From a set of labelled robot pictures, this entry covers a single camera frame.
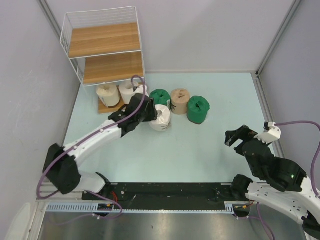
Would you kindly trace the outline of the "unwrapped white paper roll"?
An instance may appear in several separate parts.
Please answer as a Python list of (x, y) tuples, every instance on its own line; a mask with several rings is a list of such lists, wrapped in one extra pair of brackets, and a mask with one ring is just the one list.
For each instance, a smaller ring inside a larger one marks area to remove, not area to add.
[(119, 92), (123, 99), (123, 102), (127, 105), (130, 103), (131, 98), (139, 93), (142, 94), (144, 92), (143, 85), (138, 83), (137, 81), (133, 81), (131, 83), (130, 80), (124, 81), (119, 85)]

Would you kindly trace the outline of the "cream paper roll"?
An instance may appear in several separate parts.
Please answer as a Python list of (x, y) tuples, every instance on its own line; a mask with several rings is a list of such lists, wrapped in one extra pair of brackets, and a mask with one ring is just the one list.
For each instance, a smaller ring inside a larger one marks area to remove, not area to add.
[(108, 108), (115, 107), (120, 102), (120, 94), (116, 84), (108, 83), (98, 85), (96, 87), (96, 94)]

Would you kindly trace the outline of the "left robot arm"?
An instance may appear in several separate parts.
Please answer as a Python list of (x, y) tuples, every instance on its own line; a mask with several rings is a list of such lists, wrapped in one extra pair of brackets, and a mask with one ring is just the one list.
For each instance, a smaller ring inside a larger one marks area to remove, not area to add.
[(102, 125), (76, 140), (49, 147), (43, 174), (56, 187), (57, 192), (67, 195), (73, 191), (90, 191), (100, 200), (110, 196), (111, 188), (101, 173), (80, 170), (80, 166), (100, 147), (124, 137), (142, 122), (157, 119), (158, 113), (153, 98), (142, 93), (135, 94), (129, 104), (112, 113)]

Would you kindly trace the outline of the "tan paper roll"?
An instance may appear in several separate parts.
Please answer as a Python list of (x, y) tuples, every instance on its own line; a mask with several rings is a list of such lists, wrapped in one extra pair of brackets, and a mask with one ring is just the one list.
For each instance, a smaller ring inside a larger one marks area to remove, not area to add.
[(189, 100), (190, 93), (187, 89), (174, 89), (170, 94), (170, 109), (172, 113), (176, 115), (186, 114)]

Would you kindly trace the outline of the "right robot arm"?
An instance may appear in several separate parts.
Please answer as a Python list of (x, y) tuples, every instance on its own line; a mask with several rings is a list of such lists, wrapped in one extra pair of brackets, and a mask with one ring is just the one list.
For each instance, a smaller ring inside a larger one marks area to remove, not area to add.
[(252, 175), (268, 186), (238, 174), (230, 186), (237, 200), (251, 200), (272, 208), (294, 220), (309, 236), (320, 238), (320, 193), (312, 178), (294, 161), (276, 157), (269, 146), (281, 137), (279, 124), (265, 122), (264, 131), (257, 133), (243, 125), (225, 132), (224, 144), (243, 156)]

